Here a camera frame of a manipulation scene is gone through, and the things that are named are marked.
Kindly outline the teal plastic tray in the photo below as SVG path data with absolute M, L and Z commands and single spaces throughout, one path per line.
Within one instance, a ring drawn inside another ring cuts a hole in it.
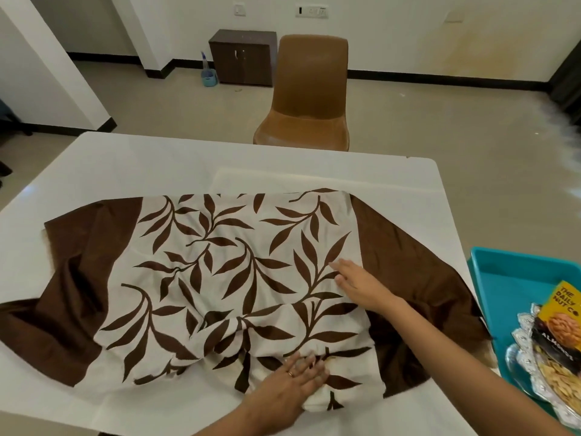
M 545 304 L 561 281 L 581 289 L 581 266 L 550 257 L 473 248 L 468 267 L 500 375 L 520 389 L 505 363 L 505 352 L 515 343 L 511 333 L 519 326 L 517 315 L 528 313 L 532 303 Z M 556 418 L 546 405 L 534 401 Z

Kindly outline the white wall socket panel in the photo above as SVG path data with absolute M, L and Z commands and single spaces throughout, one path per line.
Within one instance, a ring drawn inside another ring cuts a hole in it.
M 295 17 L 326 20 L 329 18 L 329 6 L 303 3 L 297 4 L 295 6 Z

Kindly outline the cream cloth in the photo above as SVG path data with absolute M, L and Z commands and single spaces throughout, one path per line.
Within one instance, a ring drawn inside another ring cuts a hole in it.
M 256 194 L 259 192 L 290 192 L 297 195 L 308 190 L 328 188 L 342 190 L 378 208 L 397 200 L 427 200 L 446 197 L 442 190 L 429 190 L 417 185 L 395 185 L 372 183 L 367 180 L 345 180 L 341 178 L 316 177 L 306 174 L 271 173 L 239 168 L 221 168 L 214 175 L 209 190 L 233 195 L 235 193 Z

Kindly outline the black office chair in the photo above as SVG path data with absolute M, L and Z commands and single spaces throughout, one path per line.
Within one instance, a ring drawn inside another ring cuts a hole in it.
M 33 135 L 33 131 L 27 124 L 24 124 L 15 112 L 0 99 L 0 134 L 9 131 L 19 131 L 28 137 Z M 11 175 L 11 173 L 12 169 L 0 161 L 0 187 L 3 185 L 2 178 Z

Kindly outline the yellow and black nut packet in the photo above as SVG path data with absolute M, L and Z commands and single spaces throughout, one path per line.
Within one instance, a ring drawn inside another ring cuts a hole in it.
M 535 315 L 532 340 L 548 357 L 581 377 L 581 291 L 561 281 Z

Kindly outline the silver ornate plate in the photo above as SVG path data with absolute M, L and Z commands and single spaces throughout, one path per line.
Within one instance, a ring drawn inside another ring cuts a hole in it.
M 541 305 L 532 303 L 528 313 L 519 313 L 519 326 L 511 333 L 514 344 L 505 352 L 505 363 L 513 381 L 526 395 L 546 405 L 556 419 L 577 436 L 581 436 L 581 414 L 572 409 L 550 385 L 541 371 L 552 360 L 533 341 L 534 319 Z

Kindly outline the brown plastic chair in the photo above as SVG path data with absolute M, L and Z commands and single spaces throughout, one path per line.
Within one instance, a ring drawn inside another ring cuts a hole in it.
M 283 36 L 271 109 L 254 133 L 253 144 L 347 152 L 348 57 L 345 38 Z

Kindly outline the dark wooden cabinet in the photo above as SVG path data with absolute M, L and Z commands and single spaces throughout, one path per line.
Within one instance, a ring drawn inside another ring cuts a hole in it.
M 221 83 L 274 86 L 278 55 L 276 32 L 219 29 L 208 44 Z

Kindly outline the person's left hand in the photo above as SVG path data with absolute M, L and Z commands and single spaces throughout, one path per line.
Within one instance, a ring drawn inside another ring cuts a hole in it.
M 323 386 L 299 385 L 297 366 L 303 361 L 315 362 L 317 360 L 313 354 L 301 356 L 292 370 L 284 370 L 284 364 L 282 364 L 257 389 L 244 398 L 244 400 L 250 399 L 267 405 L 271 410 L 272 418 L 281 426 L 281 431 L 294 425 L 303 412 L 306 400 Z

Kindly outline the person's right hand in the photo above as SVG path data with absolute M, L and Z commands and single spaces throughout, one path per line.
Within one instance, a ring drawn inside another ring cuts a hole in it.
M 397 307 L 406 304 L 405 300 L 393 294 L 368 271 L 350 260 L 339 259 L 331 262 L 330 267 L 355 286 L 355 292 L 344 291 L 344 293 L 350 300 L 366 310 L 389 318 L 390 313 Z

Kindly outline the person's right forearm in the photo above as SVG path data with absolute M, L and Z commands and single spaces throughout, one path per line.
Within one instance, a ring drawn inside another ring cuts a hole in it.
M 388 294 L 377 307 L 478 436 L 574 436 L 405 300 Z

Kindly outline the brown leaf-patterned cloth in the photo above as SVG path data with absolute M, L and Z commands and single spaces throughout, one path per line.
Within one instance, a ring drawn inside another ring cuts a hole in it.
M 330 371 L 307 411 L 427 381 L 395 329 L 335 284 L 338 258 L 473 355 L 490 342 L 458 272 L 345 191 L 101 200 L 45 230 L 54 275 L 38 298 L 0 304 L 0 342 L 92 394 L 175 378 L 195 363 L 248 394 L 295 352 Z

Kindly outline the person's left forearm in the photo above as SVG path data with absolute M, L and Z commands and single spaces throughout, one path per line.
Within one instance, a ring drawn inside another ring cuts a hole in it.
M 272 418 L 267 405 L 247 399 L 191 436 L 273 436 L 280 431 L 281 426 Z

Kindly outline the yellow chips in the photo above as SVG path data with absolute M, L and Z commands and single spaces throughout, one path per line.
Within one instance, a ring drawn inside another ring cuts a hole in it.
M 552 359 L 542 360 L 538 367 L 556 395 L 581 415 L 581 378 Z

